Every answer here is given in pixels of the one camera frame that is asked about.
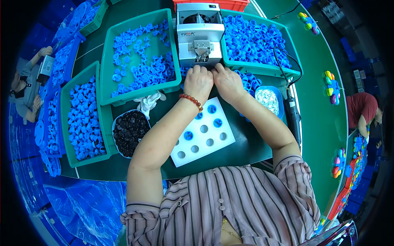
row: black cable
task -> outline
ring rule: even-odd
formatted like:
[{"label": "black cable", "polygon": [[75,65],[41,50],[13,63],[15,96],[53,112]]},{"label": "black cable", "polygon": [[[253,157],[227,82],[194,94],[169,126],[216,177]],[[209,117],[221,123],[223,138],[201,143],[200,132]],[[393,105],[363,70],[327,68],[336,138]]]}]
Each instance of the black cable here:
[{"label": "black cable", "polygon": [[291,10],[291,11],[289,11],[289,12],[286,12],[286,13],[283,13],[283,14],[280,14],[280,15],[276,15],[276,16],[272,17],[270,20],[272,20],[273,18],[279,19],[279,17],[280,17],[281,15],[285,15],[285,14],[288,14],[288,13],[293,12],[293,11],[302,3],[302,1],[303,1],[303,0],[301,0],[301,1],[295,6],[295,8],[294,8],[293,10]]},{"label": "black cable", "polygon": [[289,93],[289,88],[290,88],[290,86],[291,86],[292,84],[294,84],[295,82],[299,81],[299,80],[302,78],[302,75],[303,75],[302,69],[301,69],[301,66],[299,65],[298,61],[297,61],[296,59],[294,59],[294,57],[292,57],[291,55],[289,55],[289,54],[288,54],[286,51],[284,51],[282,48],[280,48],[280,47],[278,47],[278,46],[275,46],[275,47],[273,48],[273,55],[275,56],[276,62],[278,63],[278,66],[279,66],[279,68],[280,68],[280,70],[281,70],[281,72],[282,72],[282,74],[283,74],[283,77],[284,77],[284,79],[286,80],[287,83],[288,83],[289,79],[287,78],[286,74],[284,73],[284,71],[283,71],[283,69],[282,69],[282,66],[279,64],[279,60],[278,60],[278,57],[276,56],[276,52],[275,52],[275,49],[276,49],[276,48],[279,49],[280,51],[286,53],[286,55],[287,55],[288,57],[290,57],[291,59],[293,59],[293,61],[295,61],[295,63],[297,64],[297,66],[299,67],[299,70],[300,70],[300,72],[301,72],[300,77],[299,77],[298,79],[296,79],[296,80],[290,82],[289,85],[287,86],[287,90],[286,90],[286,92],[287,92],[287,97],[290,98],[291,96],[290,96],[290,93]]}]

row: striped blouse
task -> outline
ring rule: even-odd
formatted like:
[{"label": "striped blouse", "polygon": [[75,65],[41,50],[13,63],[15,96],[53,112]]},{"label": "striped blouse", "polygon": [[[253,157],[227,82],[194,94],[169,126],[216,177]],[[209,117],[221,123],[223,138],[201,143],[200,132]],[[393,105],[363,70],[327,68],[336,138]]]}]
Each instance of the striped blouse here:
[{"label": "striped blouse", "polygon": [[127,245],[221,245],[224,216],[244,244],[299,245],[319,224],[311,171],[299,156],[283,159],[274,174],[224,166],[173,184],[160,206],[128,202],[121,222]]}]

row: green plastic tray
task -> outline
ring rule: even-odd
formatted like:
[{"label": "green plastic tray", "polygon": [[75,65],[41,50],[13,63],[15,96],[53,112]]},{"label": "green plastic tray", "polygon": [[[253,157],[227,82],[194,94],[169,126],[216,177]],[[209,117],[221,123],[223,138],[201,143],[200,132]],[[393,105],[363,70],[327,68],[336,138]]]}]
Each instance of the green plastic tray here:
[{"label": "green plastic tray", "polygon": [[[113,91],[116,91],[118,88],[119,83],[124,84],[126,87],[129,86],[129,84],[134,82],[134,76],[130,72],[130,67],[131,66],[138,66],[141,63],[141,56],[137,53],[135,53],[133,49],[133,45],[135,42],[133,42],[132,45],[129,46],[129,48],[132,50],[130,53],[130,63],[126,67],[127,71],[127,76],[122,77],[122,80],[120,82],[115,82],[112,80],[112,75],[114,74],[114,71],[116,68],[119,68],[122,70],[121,66],[116,66],[113,64],[113,55],[115,54],[115,50],[113,48],[114,41],[113,39],[118,36],[120,33],[127,31],[129,28],[131,30],[139,28],[139,26],[146,26],[149,23],[152,23],[153,25],[160,24],[163,22],[163,19],[167,19],[168,21],[168,30],[165,32],[169,36],[169,41],[171,43],[170,47],[167,47],[164,45],[163,41],[161,41],[159,38],[161,35],[157,35],[156,37],[153,36],[153,32],[150,32],[148,34],[143,34],[142,36],[139,36],[137,39],[141,39],[143,43],[143,39],[145,37],[148,37],[150,39],[149,44],[152,45],[148,48],[145,49],[145,54],[148,55],[147,57],[147,66],[150,66],[151,61],[152,61],[152,56],[164,56],[165,54],[169,51],[172,52],[173,55],[173,61],[174,61],[174,68],[175,68],[175,80],[174,81],[169,81],[165,82],[162,84],[158,85],[152,85],[149,87],[141,88],[135,91],[131,91],[119,96],[116,96],[114,98],[111,98],[111,93]],[[123,58],[126,55],[121,55],[120,59],[123,62]],[[154,94],[157,90],[163,90],[164,93],[169,93],[173,91],[179,90],[179,83],[181,82],[182,77],[180,75],[180,69],[179,69],[179,60],[178,60],[178,54],[177,54],[177,47],[175,44],[175,37],[174,37],[174,31],[173,31],[173,25],[172,25],[172,18],[171,18],[171,10],[170,9],[160,9],[157,11],[149,12],[143,15],[139,15],[137,17],[125,20],[121,23],[118,23],[112,27],[110,27],[107,31],[107,36],[105,38],[105,43],[104,43],[104,50],[102,53],[102,59],[101,59],[101,74],[100,74],[100,90],[97,95],[99,98],[99,101],[101,105],[107,105],[107,104],[112,104],[114,106],[119,106],[122,104],[125,104],[128,101],[131,101],[136,98],[148,96]]]},{"label": "green plastic tray", "polygon": [[60,93],[60,113],[61,113],[61,129],[63,131],[63,139],[64,139],[64,147],[66,149],[67,158],[69,160],[70,166],[72,168],[77,166],[83,166],[91,163],[95,163],[98,161],[103,161],[109,159],[109,157],[113,154],[117,153],[115,143],[112,139],[111,132],[105,132],[105,129],[111,130],[112,127],[112,110],[110,105],[100,106],[99,102],[97,102],[97,111],[98,111],[98,120],[101,128],[101,133],[104,141],[104,146],[107,151],[104,155],[99,155],[94,158],[85,159],[83,161],[79,161],[76,158],[74,146],[71,145],[69,141],[69,125],[68,125],[68,114],[71,111],[71,102],[70,102],[70,90],[74,88],[75,85],[82,85],[89,81],[89,79],[94,75],[96,77],[96,94],[97,90],[99,90],[99,71],[100,71],[100,63],[98,61],[93,62],[87,68],[85,68],[82,72],[77,74],[72,80],[70,80],[62,89]]},{"label": "green plastic tray", "polygon": [[120,2],[120,1],[122,1],[122,0],[111,0],[111,3],[112,3],[112,4],[115,4],[115,3],[118,3],[118,2]]},{"label": "green plastic tray", "polygon": [[[228,15],[236,16],[236,15],[242,15],[242,17],[245,20],[255,20],[257,24],[262,24],[264,23],[267,26],[270,26],[271,24],[275,24],[276,28],[282,32],[282,37],[284,40],[286,40],[286,50],[289,55],[294,57],[297,62],[299,63],[301,69],[301,62],[299,60],[297,51],[295,49],[293,40],[290,37],[289,31],[287,30],[286,26],[277,23],[275,21],[271,21],[262,17],[258,17],[256,15],[251,15],[251,14],[246,14],[238,11],[231,11],[231,10],[226,10],[222,9],[221,10],[221,15],[222,17],[226,17]],[[223,62],[224,64],[229,67],[231,70],[239,70],[240,72],[247,73],[251,72],[253,74],[261,74],[261,75],[268,75],[268,76],[274,76],[274,77],[283,77],[283,74],[281,72],[281,69],[278,66],[273,66],[273,65],[267,65],[267,64],[262,64],[262,63],[250,63],[250,62],[245,62],[245,61],[229,61],[229,57],[227,55],[227,50],[226,50],[226,42],[224,38],[220,41],[221,43],[221,49],[222,49],[222,54],[223,54]],[[289,78],[291,76],[300,76],[301,75],[301,70],[297,66],[297,64],[288,57],[290,64],[292,66],[292,69],[288,68],[283,68],[284,73],[286,76]]]},{"label": "green plastic tray", "polygon": [[100,7],[97,10],[97,13],[93,18],[93,20],[86,26],[82,27],[81,30],[79,30],[79,32],[85,37],[91,34],[92,32],[96,31],[97,29],[99,29],[99,27],[101,26],[102,18],[104,17],[104,14],[108,9],[108,3],[106,2],[106,0],[102,0],[97,2],[95,5],[93,5],[93,7],[99,5]]}]

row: bracelet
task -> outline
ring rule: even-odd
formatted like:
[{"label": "bracelet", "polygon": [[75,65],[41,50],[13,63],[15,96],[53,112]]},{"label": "bracelet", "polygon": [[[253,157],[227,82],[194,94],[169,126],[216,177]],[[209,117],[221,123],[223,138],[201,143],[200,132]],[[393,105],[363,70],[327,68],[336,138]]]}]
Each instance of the bracelet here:
[{"label": "bracelet", "polygon": [[179,95],[179,99],[181,98],[186,98],[189,99],[190,101],[192,101],[193,103],[195,103],[199,109],[199,113],[201,113],[201,111],[203,110],[203,108],[201,107],[201,103],[199,103],[194,97],[189,96],[187,94],[180,94]]}]

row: gold necklace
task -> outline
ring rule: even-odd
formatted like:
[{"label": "gold necklace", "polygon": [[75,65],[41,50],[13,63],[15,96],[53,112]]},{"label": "gold necklace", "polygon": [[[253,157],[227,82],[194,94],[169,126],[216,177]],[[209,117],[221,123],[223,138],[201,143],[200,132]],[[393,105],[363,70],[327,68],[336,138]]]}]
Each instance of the gold necklace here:
[{"label": "gold necklace", "polygon": [[[223,227],[225,223],[227,223],[227,220],[226,220],[225,218],[223,218],[222,230],[227,231],[227,230],[224,229],[224,227]],[[230,233],[230,235],[232,235],[232,236],[234,236],[234,237],[236,237],[236,238],[242,240],[240,237],[238,237],[238,236],[237,236],[236,234],[234,234],[233,232],[231,232],[231,231],[227,231],[227,232]]]}]

